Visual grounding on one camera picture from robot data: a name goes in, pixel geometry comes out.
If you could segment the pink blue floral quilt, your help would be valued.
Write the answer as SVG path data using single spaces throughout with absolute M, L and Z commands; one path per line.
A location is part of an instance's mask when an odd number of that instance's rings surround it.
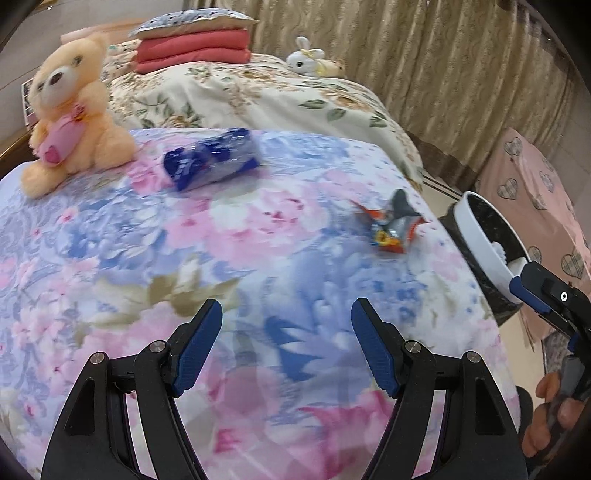
M 1 182 L 1 435 L 38 476 L 88 357 L 133 355 L 209 298 L 221 334 L 178 409 L 212 479 L 356 479 L 390 418 L 351 324 L 370 300 L 401 334 L 479 352 L 512 414 L 514 381 L 491 309 L 437 216 L 378 146 L 256 135 L 263 165 L 178 192 L 166 152 L 197 130 L 136 131 L 137 159 L 26 198 Z M 404 189 L 428 221 L 403 254 L 372 244 L 353 202 Z

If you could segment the beige patterned curtain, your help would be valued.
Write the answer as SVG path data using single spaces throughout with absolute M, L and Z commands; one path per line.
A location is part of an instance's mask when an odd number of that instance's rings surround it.
M 283 56 L 297 36 L 345 62 L 411 136 L 426 170 L 469 188 L 513 128 L 552 153 L 572 110 L 570 59 L 522 1 L 232 1 L 252 47 Z

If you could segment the peach teddy bear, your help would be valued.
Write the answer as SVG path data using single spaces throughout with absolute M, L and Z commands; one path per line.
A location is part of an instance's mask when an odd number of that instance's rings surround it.
M 101 80 L 108 41 L 100 33 L 61 45 L 37 70 L 29 103 L 37 123 L 29 138 L 36 160 L 21 175 L 32 199 L 54 191 L 69 176 L 129 163 L 135 141 L 108 112 Z

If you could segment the floral cream duvet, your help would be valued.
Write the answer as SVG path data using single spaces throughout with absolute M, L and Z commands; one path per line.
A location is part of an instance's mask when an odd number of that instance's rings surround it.
M 423 186 L 417 147 L 373 91 L 294 73 L 273 55 L 131 72 L 109 90 L 109 110 L 127 129 L 245 127 L 351 138 L 379 146 L 415 189 Z

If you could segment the blue patterned pillow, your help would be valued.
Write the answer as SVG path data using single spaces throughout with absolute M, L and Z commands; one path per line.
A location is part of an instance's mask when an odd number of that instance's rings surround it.
M 128 36 L 155 39 L 216 30 L 248 29 L 257 20 L 245 13 L 223 8 L 183 10 L 162 14 L 147 20 Z

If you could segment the pink heart covered furniture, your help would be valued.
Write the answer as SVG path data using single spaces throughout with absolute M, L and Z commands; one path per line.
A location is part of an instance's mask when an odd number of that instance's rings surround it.
M 590 294 L 588 242 L 556 170 L 534 145 L 504 130 L 475 190 L 508 220 L 532 260 Z

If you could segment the blue plastic wrapper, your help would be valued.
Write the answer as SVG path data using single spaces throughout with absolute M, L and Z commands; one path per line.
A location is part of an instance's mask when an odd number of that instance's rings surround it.
M 235 128 L 164 154 L 163 168 L 177 191 L 199 188 L 263 165 L 252 132 Z

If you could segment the black white trash bin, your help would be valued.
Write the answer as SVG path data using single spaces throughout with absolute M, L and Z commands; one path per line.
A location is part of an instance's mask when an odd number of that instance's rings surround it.
M 440 218 L 452 240 L 467 261 L 499 325 L 504 324 L 523 306 L 510 293 L 514 278 L 499 259 L 492 242 L 499 242 L 509 260 L 524 256 L 531 261 L 514 228 L 488 200 L 473 191 L 465 192 Z

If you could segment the small colourful snack wrapper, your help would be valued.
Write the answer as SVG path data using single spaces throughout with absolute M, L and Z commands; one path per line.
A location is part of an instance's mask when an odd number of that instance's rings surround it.
M 394 191 L 382 209 L 369 209 L 356 202 L 353 204 L 370 220 L 372 244 L 384 252 L 405 253 L 418 228 L 428 223 L 410 204 L 404 189 Z

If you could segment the floral pillow by headboard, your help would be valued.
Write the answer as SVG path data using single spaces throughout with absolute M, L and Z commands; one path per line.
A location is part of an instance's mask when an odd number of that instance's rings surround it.
M 138 39 L 111 44 L 103 61 L 101 80 L 110 84 L 116 78 L 133 71 L 139 44 Z

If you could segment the folded red blanket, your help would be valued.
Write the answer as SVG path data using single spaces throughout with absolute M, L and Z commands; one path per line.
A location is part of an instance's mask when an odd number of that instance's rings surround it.
M 142 40 L 135 57 L 135 72 L 151 73 L 184 63 L 206 61 L 249 63 L 250 35 L 246 29 L 215 30 Z

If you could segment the tan small plush toy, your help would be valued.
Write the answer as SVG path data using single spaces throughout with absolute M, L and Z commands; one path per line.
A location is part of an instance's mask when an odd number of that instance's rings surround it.
M 317 75 L 324 78 L 346 78 L 344 60 L 318 59 Z

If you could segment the photo collage frame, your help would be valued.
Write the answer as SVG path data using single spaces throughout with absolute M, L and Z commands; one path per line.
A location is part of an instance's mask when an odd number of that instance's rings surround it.
M 30 101 L 29 101 L 29 94 L 30 94 L 32 82 L 33 82 L 33 79 L 29 79 L 21 85 L 22 110 L 23 110 L 25 126 L 28 129 L 31 129 L 37 123 L 37 117 L 35 115 L 33 107 L 30 104 Z

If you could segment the white bunny plush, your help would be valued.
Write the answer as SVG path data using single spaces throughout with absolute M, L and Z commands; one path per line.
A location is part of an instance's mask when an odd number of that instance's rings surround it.
M 297 51 L 287 56 L 286 63 L 290 71 L 304 76 L 318 76 L 321 62 L 325 59 L 325 51 L 311 48 L 311 42 L 307 37 L 297 36 L 295 40 Z

